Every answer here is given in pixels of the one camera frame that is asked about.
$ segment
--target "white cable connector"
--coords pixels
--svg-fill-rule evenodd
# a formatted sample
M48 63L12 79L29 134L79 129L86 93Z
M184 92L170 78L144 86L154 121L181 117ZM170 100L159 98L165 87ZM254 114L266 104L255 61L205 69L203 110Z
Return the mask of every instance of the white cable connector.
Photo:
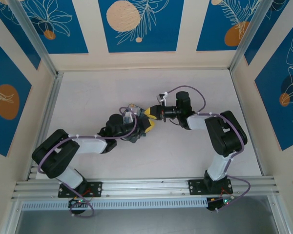
M160 95L158 95L156 98L159 103L164 102L164 105L166 106L166 98L168 97L168 92L163 92L161 95L163 96L161 97Z

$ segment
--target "cable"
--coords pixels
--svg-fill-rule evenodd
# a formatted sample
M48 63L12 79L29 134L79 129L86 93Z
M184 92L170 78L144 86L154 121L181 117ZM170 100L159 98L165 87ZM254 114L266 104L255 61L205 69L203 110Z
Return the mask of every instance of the cable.
M56 150L59 146L61 146L62 144L64 144L65 142L72 140L72 139L77 139L77 138L81 138L81 139L121 139L121 138L126 138L128 136L130 136L136 129L137 127L137 118L136 115L134 114L134 112L129 108L129 107L121 107L120 109L128 109L134 117L134 125L133 128L131 129L131 131L129 133L127 133L124 136L98 136L98 135L94 135L94 136L71 136L68 137L62 141L60 141L58 144L56 144L48 153L46 153L46 155L42 158L42 160L40 161L39 165L38 165L38 172L41 174L45 174L42 170L41 170L41 166L44 164L44 162L47 160L47 158L51 155L51 153Z
M178 124L178 123L174 123L174 122L171 120L171 118L169 118L169 121L170 121L171 123L177 125L177 126L180 126L180 124Z
M94 208L93 208L93 206L91 205L91 203L87 200L87 199L85 199L80 193L78 193L77 191L75 191L74 189L72 189L70 186L68 186L67 184L65 184L64 182L62 182L62 181L60 181L60 180L58 180L59 182L61 182L66 188L68 188L70 191L72 191L74 194L76 194L79 198L81 198L90 208L91 208L91 210L92 210L92 213L91 213L91 215L88 215L88 216L81 216L81 215L75 215L75 214L73 214L73 211L72 211L72 209L74 208L74 206L77 204L78 205L78 203L76 202L76 203L74 203L74 204L72 204L71 205L71 207L69 208L69 211L71 212L71 214L73 215L73 216L75 216L75 217L79 217L79 218L91 218L91 217L94 217Z
M42 160L40 161L39 165L38 165L38 172L41 173L41 174L45 174L42 170L41 170L41 166L44 164L44 162L47 160L47 158L52 154L53 151L55 151L59 146L61 146L62 144L64 144L65 142L69 141L69 140L72 140L72 139L77 139L77 138L81 138L81 139L121 139L121 138L126 138L128 136L130 136L136 129L137 127L137 117L136 115L134 114L134 112L129 108L129 107L121 107L119 110L121 111L122 109L127 109L129 110L132 114L133 114L133 117L134 117L134 125L133 125L133 128L132 130L127 133L126 135L124 136L107 136L107 137L102 137L102 136L97 136L97 135L94 135L94 136L70 136L62 141L60 141L58 144L56 144L48 153L46 153L46 155L42 158ZM81 216L81 215L75 215L76 217L80 217L80 218L90 218L90 217L93 217L94 216L94 208L92 207L92 205L90 204L90 202L88 200L86 200L81 194L79 194L77 191L75 191L73 188L71 188L69 185L63 183L62 181L60 181L65 187L67 187L70 191L72 191L74 194L76 194L79 198L81 198L82 200L84 200L87 205L91 208L92 210L92 214L89 215L89 216ZM69 209L70 212L72 213L72 208L74 207L74 205L71 206L71 208Z
M203 94L202 94L200 91L198 91L196 88L194 88L194 87L192 87L192 86L189 86L189 85L180 85L180 86L178 86L178 87L176 87L176 88L174 88L174 89L168 91L167 93L169 94L169 93L171 93L171 92L173 92L173 91L175 91L176 89L179 89L179 88L190 88L190 89L193 89L193 90L195 90L196 92L198 92L199 95L201 95L201 97L202 97L202 99L203 99L203 102L204 102L204 105L203 105L203 107L202 107L200 110L198 110L198 112L202 111L202 110L206 107L206 100L205 100L205 97L203 96Z
M236 127L224 116L222 115L219 115L219 114L214 114L214 113L198 113L199 116L217 116L217 117L220 117L222 118L227 124L230 125L230 127L233 129L233 131L235 132L236 136L239 138L239 141L240 141L240 144L241 144L241 150L238 151L238 152L235 152L231 157L230 157L230 160L228 161L228 163L226 164L226 167L225 167L225 170L224 172L226 173L230 164L231 164L231 161L234 157L236 157L238 154L242 153L244 151L244 142L243 142L243 139L242 137L240 136L238 130L236 129Z
M251 184L247 180L240 179L240 178L237 178L237 177L234 177L234 176L230 176L230 175L227 175L227 177L229 177L231 179L237 179L237 180L240 180L240 181L243 181L243 182L247 183L248 184L248 189L246 189L246 191L244 193L242 193L240 196L238 196L237 198L233 199L228 205L225 205L225 206L217 209L216 210L217 212L220 211L220 210L222 210L222 209L224 209L225 207L231 205L232 203L236 202L237 200L241 199L242 197L244 197L244 195L247 194L250 191L250 189L251 189Z

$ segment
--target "metal bar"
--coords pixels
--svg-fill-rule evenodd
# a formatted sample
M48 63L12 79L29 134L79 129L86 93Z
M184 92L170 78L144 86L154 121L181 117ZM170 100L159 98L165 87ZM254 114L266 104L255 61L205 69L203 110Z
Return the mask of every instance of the metal bar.
M272 175L267 176L239 176L241 179L246 179L247 181L260 181L260 180L273 180L274 178ZM105 184L107 183L163 183L163 182L188 182L190 179L203 179L202 177L195 177L195 178L155 178L155 179L87 179L89 182L96 182L101 181ZM56 179L37 179L37 180L30 180L30 181L18 181L16 182L16 188L18 185L21 184L58 184L59 182Z
M293 224L289 224L290 217L287 211L282 207L284 204L280 201L281 196L267 196L272 214L280 234L293 234Z
M21 6L21 3L18 0L6 0L6 2L8 3L15 18L18 20L23 31L26 33L28 39L34 46L38 55L40 56L40 58L46 65L48 71L50 72L50 74L56 77L57 71L56 71L55 65L53 64L47 49L45 48L43 42L41 41L30 19L28 18L25 10Z
M38 147L45 139L48 134L50 122L52 119L54 107L58 98L61 82L62 82L63 74L58 74L57 78L54 80L47 107L45 109L43 120L42 120L42 126L39 131L39 136L36 142L36 147Z
M251 20L251 23L249 24L244 36L242 37L241 42L238 45L238 48L236 49L234 57L229 65L230 72L233 72L235 70L240 59L244 56L246 49L250 45L250 42L252 41L255 33L257 32L261 22L263 21L266 13L268 12L273 2L273 0L260 0L260 1L261 2Z
M10 204L10 213L7 216L4 226L1 228L0 234L14 234L18 221L21 215L21 209L23 206L22 201L12 201Z
M167 178L167 179L131 179L131 180L89 180L101 181L102 197L95 199L126 199L126 198L176 198L193 197L189 194L188 180L198 178ZM248 195L278 194L278 188L272 176L245 176L250 182ZM233 195L239 196L247 189L247 184L232 180ZM34 180L17 182L12 200L49 200L57 198L59 183L56 180ZM198 197L215 197L204 195Z
M258 150L257 150L257 148L255 146L254 137L253 137L252 131L251 131L250 127L249 127L248 120L247 120L247 117L245 115L244 107L242 105L242 101L241 101L241 98L240 98L241 95L240 95L239 90L236 87L236 82L235 82L234 74L231 71L230 71L230 76L231 76L231 80L232 80L232 83L233 83L233 87L234 87L235 93L236 93L237 98L238 98L238 101L239 101L240 108L242 110L243 119L245 121L246 128L247 128L248 133L249 133L249 136L250 136L251 144L252 144L253 150L255 152L255 156L256 156L256 159L257 159L257 163L258 163L258 166L259 166L260 173L263 176L265 176L267 174L267 170L263 167L263 163L261 162L261 159L260 159Z
M48 129L52 119L56 100L58 98L62 78L63 73L59 73L57 75L57 78L53 81L52 88L49 94L49 99L43 113L42 124L39 130L38 138L36 140L35 148L37 148L46 139L46 136L48 134ZM25 180L36 179L37 167L33 166L33 164L37 165L34 161L31 160L30 164L27 167L28 174L27 177L24 178Z

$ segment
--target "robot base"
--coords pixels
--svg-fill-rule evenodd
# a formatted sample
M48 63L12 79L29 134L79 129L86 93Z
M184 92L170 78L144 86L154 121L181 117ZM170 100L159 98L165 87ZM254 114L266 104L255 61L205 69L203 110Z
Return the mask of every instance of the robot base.
M204 179L191 179L188 185L190 195L220 195L222 189L229 194L233 193L231 181L227 177L213 181L207 171L205 171Z

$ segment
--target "black mounting bracket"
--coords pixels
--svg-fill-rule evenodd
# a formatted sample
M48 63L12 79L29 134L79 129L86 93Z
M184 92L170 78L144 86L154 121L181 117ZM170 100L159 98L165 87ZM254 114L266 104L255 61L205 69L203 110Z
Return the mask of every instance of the black mounting bracket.
M83 197L101 197L102 193L102 182L87 182L85 185L85 194L82 194ZM60 185L59 198L74 198L76 194L70 191L63 184Z
M231 181L227 178L219 181L212 188L205 185L204 179L191 179L188 181L190 195L220 195L222 188L229 194L233 193Z

